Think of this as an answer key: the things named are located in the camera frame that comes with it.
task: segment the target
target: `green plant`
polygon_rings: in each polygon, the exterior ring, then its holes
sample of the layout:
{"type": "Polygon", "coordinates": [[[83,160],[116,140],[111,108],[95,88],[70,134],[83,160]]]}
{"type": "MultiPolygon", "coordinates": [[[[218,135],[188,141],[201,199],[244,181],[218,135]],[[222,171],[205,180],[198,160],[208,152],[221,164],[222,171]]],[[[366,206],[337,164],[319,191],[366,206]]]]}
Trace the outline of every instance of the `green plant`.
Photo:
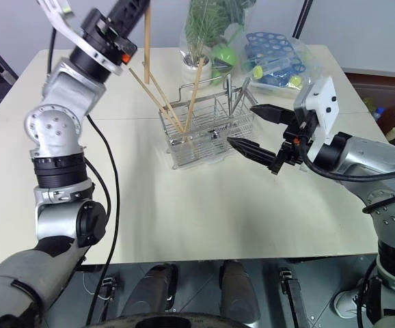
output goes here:
{"type": "Polygon", "coordinates": [[[191,0],[185,25],[185,36],[193,66],[204,54],[204,47],[220,42],[225,30],[232,23],[243,26],[245,9],[256,0],[191,0]]]}

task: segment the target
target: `white table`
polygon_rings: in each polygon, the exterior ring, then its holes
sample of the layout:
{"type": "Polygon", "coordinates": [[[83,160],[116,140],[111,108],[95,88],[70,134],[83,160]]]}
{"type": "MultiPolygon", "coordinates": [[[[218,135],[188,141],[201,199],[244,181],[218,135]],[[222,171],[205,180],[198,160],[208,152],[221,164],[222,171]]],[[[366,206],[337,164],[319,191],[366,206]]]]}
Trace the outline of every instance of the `white table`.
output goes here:
{"type": "MultiPolygon", "coordinates": [[[[310,48],[337,89],[341,114],[335,133],[385,141],[328,49],[310,48]]],[[[67,53],[56,51],[55,61],[67,53]]],[[[178,56],[178,49],[152,50],[153,73],[172,100],[179,85],[178,56]]],[[[140,76],[142,57],[139,51],[132,62],[140,76]]],[[[45,63],[46,51],[41,51],[0,104],[0,262],[36,244],[32,192],[36,179],[29,158],[33,144],[25,136],[23,120],[40,100],[45,63]]],[[[293,99],[256,96],[262,103],[292,107],[293,99]]],[[[127,71],[110,77],[92,117],[109,140],[120,177],[120,233],[112,262],[377,251],[371,218],[362,214],[363,204],[335,182],[303,172],[299,166],[284,165],[274,176],[234,153],[215,164],[172,170],[156,107],[127,71]]],[[[284,126],[259,118],[254,127],[256,140],[272,151],[281,146],[283,131],[284,126]]],[[[80,143],[87,146],[86,156],[113,194],[106,150],[87,122],[80,143]]],[[[105,204],[96,184],[94,199],[105,204]]],[[[87,253],[87,263],[106,260],[112,235],[113,215],[104,239],[87,253]]]]}

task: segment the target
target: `plastic bag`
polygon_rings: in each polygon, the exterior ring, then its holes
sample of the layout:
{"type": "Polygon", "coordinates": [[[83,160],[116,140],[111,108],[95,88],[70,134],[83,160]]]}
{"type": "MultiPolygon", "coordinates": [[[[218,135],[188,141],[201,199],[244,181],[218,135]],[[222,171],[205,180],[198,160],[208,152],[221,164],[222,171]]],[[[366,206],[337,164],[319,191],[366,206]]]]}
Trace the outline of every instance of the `plastic bag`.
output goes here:
{"type": "Polygon", "coordinates": [[[204,57],[201,81],[224,76],[237,66],[243,47],[238,47],[236,41],[245,37],[247,18],[255,2],[190,0],[187,21],[180,37],[183,83],[194,82],[201,57],[204,57]]]}
{"type": "Polygon", "coordinates": [[[252,78],[252,86],[296,96],[322,76],[322,66],[298,39],[267,32],[249,33],[246,38],[242,70],[252,78]]]}

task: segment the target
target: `yellow object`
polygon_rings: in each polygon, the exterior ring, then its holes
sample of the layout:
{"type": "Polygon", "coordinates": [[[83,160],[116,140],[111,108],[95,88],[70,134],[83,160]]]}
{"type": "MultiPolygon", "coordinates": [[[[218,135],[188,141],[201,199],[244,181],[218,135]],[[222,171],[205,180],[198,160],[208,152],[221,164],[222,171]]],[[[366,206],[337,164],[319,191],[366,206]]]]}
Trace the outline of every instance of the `yellow object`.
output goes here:
{"type": "Polygon", "coordinates": [[[302,89],[302,78],[299,75],[293,75],[290,80],[288,80],[288,86],[302,89]]]}
{"type": "Polygon", "coordinates": [[[263,77],[263,67],[260,65],[255,66],[252,70],[252,76],[255,80],[261,79],[263,77]]]}

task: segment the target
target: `black pole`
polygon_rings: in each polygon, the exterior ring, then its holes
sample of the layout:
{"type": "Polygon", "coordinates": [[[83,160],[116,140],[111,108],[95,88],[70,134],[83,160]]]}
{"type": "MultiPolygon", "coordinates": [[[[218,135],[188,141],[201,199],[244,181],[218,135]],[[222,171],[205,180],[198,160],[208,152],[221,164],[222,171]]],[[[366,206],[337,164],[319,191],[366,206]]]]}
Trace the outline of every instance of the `black pole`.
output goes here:
{"type": "Polygon", "coordinates": [[[302,5],[301,12],[299,13],[295,30],[293,31],[293,38],[299,39],[299,36],[301,36],[302,29],[304,27],[305,21],[307,20],[308,12],[310,11],[312,4],[313,0],[304,0],[304,4],[302,5]]]}

